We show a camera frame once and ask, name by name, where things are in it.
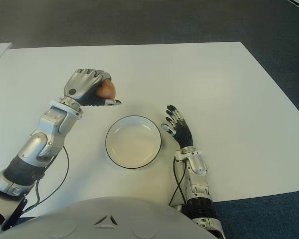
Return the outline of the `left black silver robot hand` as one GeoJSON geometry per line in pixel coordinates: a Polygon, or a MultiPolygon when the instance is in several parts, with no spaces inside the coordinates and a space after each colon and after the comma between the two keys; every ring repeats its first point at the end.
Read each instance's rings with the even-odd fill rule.
{"type": "Polygon", "coordinates": [[[106,99],[96,94],[104,80],[111,80],[109,73],[95,69],[77,69],[64,87],[64,96],[81,106],[116,106],[122,102],[106,99]]]}

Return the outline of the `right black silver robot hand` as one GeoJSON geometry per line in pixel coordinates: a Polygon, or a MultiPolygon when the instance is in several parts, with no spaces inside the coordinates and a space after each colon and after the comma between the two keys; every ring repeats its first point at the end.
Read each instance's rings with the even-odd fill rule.
{"type": "Polygon", "coordinates": [[[166,113],[169,117],[165,119],[169,124],[163,123],[161,128],[175,139],[180,149],[193,146],[191,131],[181,112],[173,105],[167,105],[166,108],[166,113]]]}

